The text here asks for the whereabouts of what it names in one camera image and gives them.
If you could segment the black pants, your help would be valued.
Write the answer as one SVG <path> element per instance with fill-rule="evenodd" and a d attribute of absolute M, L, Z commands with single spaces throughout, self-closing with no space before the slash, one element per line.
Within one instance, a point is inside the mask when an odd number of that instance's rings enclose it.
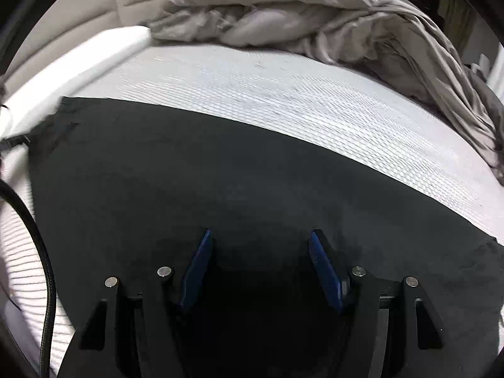
<path fill-rule="evenodd" d="M 29 132 L 65 377 L 500 377 L 503 248 L 432 198 L 229 119 L 65 98 Z"/>

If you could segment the white honeycomb-pattern mattress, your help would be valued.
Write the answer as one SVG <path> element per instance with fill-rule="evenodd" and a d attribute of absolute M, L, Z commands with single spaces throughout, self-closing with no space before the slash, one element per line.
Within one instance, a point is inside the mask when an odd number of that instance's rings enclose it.
<path fill-rule="evenodd" d="M 107 277 L 183 273 L 207 230 L 265 275 L 321 229 L 353 265 L 420 280 L 464 376 L 501 350 L 503 188 L 452 127 L 364 74 L 109 29 L 7 100 L 2 136 L 28 132 L 5 171 L 55 271 L 55 364 Z"/>

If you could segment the grey rumpled duvet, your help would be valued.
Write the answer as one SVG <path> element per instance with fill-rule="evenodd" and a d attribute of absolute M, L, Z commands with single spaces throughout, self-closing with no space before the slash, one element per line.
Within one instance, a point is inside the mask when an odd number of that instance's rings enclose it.
<path fill-rule="evenodd" d="M 408 0 L 164 0 L 154 39 L 268 47 L 342 64 L 434 107 L 503 176 L 503 105 Z"/>

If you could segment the beige upholstered headboard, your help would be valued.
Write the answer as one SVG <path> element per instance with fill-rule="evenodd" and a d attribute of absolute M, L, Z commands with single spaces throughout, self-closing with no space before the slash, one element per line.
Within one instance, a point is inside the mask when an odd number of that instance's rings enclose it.
<path fill-rule="evenodd" d="M 144 24 L 161 11 L 162 0 L 56 0 L 16 52 L 7 72 L 8 95 L 52 61 L 111 28 Z"/>

